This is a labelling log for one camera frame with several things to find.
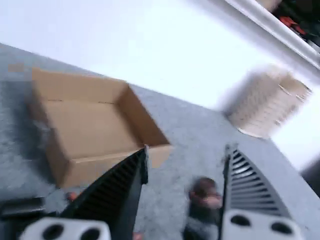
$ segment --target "carpeted floor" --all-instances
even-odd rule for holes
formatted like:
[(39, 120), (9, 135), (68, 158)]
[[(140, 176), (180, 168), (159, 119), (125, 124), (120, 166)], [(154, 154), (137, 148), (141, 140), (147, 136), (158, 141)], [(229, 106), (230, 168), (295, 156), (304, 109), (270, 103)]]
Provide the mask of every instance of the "carpeted floor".
[[(24, 73), (8, 72), (8, 64), (24, 64)], [(52, 59), (0, 44), (0, 200), (46, 196), (48, 211), (67, 205), (53, 182), (37, 127), (25, 99), (30, 93), (30, 66), (67, 73), (88, 73)], [(244, 152), (279, 192), (308, 240), (319, 239), (320, 201), (274, 144), (238, 132), (225, 117), (154, 91), (132, 86), (174, 151), (149, 172), (143, 186), (135, 229), (145, 239), (178, 240), (187, 206), (186, 187), (194, 176), (214, 178), (223, 188), (221, 159), (227, 143)], [(72, 188), (80, 192), (84, 187)]]

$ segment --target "cardboard box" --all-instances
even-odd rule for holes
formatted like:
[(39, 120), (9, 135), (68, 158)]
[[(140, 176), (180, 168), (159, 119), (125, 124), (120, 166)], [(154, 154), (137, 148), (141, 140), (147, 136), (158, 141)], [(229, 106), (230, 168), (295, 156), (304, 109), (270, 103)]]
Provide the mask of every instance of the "cardboard box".
[(32, 117), (51, 133), (46, 155), (59, 187), (89, 184), (149, 145), (159, 167), (171, 145), (129, 84), (109, 77), (32, 70)]

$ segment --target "woven basket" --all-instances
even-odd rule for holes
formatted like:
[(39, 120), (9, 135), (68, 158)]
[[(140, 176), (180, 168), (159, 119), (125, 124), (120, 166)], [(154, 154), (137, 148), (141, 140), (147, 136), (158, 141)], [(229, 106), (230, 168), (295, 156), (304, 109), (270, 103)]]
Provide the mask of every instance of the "woven basket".
[(257, 76), (229, 121), (244, 134), (268, 138), (303, 105), (311, 90), (281, 70)]

